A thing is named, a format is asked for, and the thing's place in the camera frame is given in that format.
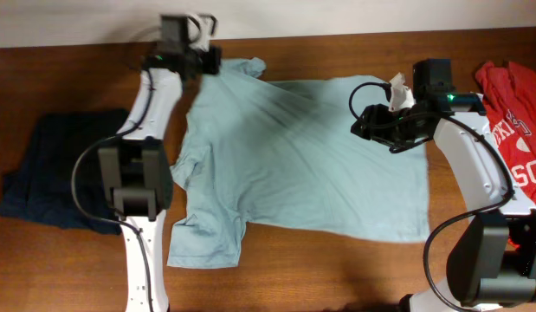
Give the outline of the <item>light teal t-shirt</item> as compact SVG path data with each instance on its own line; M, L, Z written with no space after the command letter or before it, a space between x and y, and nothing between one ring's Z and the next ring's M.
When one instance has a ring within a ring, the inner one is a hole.
M185 217L167 263L239 264L250 223L389 243L429 235L429 174L421 147L392 154L351 132L353 109L384 103L380 79L263 81L258 58L206 75L187 114L171 175Z

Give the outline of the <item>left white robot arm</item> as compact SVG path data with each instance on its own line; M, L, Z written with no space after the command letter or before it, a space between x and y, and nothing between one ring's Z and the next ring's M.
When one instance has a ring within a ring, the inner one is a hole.
M97 151L105 198L125 244L128 311L170 308L162 236L173 180L164 138L184 84L220 70L221 50L210 42L217 25L217 19L205 13L160 17L158 46L139 65L132 109Z

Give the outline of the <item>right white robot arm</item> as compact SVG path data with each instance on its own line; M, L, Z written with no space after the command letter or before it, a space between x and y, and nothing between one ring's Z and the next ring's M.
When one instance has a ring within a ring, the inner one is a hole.
M477 93L459 93L448 59L413 67L413 86L401 75L377 83L384 104L354 114L351 132L390 153L433 141L446 157L466 212L439 224L423 247L428 290L405 295L396 311L497 311L536 302L536 204L515 183L491 133ZM429 264L436 236L468 220L449 253L446 276L435 282Z

